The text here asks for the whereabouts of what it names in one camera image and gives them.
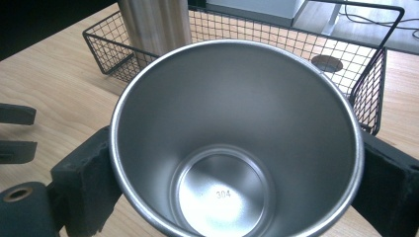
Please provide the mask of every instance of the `wooden table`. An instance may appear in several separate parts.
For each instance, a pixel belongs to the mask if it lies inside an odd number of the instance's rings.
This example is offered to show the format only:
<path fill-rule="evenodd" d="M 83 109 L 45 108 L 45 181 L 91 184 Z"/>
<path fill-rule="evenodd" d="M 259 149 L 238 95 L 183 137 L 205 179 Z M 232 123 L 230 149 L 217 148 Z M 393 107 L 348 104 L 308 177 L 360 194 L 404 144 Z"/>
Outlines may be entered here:
<path fill-rule="evenodd" d="M 126 83 L 101 74 L 82 31 L 118 10 L 113 5 L 0 62 L 0 102 L 38 110 L 34 125 L 0 124 L 0 139 L 38 143 L 35 160 L 0 166 L 0 192 L 49 170 L 110 123 Z M 377 137 L 419 158 L 419 56 L 390 51 Z M 162 236 L 124 197 L 99 236 Z M 352 207 L 324 236 L 379 236 Z"/>

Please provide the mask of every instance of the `black clamp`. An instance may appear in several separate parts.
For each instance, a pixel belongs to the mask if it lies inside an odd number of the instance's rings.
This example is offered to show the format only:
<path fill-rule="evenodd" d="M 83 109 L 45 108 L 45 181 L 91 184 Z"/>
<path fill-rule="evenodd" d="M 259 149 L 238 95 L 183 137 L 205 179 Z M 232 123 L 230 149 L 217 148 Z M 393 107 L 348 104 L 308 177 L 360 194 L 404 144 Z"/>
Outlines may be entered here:
<path fill-rule="evenodd" d="M 0 122 L 32 125 L 37 110 L 31 107 L 0 104 Z M 34 160 L 37 143 L 0 140 L 0 164 L 24 164 Z"/>
<path fill-rule="evenodd" d="M 92 236 L 122 192 L 109 153 L 109 130 L 96 132 L 52 170 L 45 186 L 28 182 L 0 194 L 0 236 Z"/>

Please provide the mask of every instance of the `round hole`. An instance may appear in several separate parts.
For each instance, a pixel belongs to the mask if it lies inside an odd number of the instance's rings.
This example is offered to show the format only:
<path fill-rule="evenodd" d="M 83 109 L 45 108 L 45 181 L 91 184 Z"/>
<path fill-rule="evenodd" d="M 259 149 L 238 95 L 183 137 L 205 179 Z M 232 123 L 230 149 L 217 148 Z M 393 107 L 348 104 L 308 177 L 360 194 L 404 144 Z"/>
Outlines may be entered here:
<path fill-rule="evenodd" d="M 32 193 L 33 189 L 31 187 L 22 187 L 12 190 L 3 198 L 6 202 L 14 202 L 26 198 Z"/>
<path fill-rule="evenodd" d="M 342 70 L 343 63 L 336 57 L 329 55 L 316 55 L 311 58 L 311 63 L 324 72 L 338 72 Z"/>

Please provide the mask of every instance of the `black wire basket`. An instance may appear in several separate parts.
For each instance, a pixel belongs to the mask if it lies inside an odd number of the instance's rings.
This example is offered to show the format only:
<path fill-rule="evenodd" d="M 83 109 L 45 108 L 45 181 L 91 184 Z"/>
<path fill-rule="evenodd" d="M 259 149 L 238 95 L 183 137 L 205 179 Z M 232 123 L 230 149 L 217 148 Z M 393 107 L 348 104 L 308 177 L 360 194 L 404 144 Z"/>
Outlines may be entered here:
<path fill-rule="evenodd" d="M 323 70 L 348 98 L 361 128 L 373 135 L 378 133 L 385 76 L 384 41 L 377 46 L 362 44 L 194 6 L 189 10 L 193 42 L 253 40 L 305 58 Z M 102 73 L 122 81 L 129 82 L 158 58 L 130 46 L 120 12 L 85 30 L 83 37 Z"/>

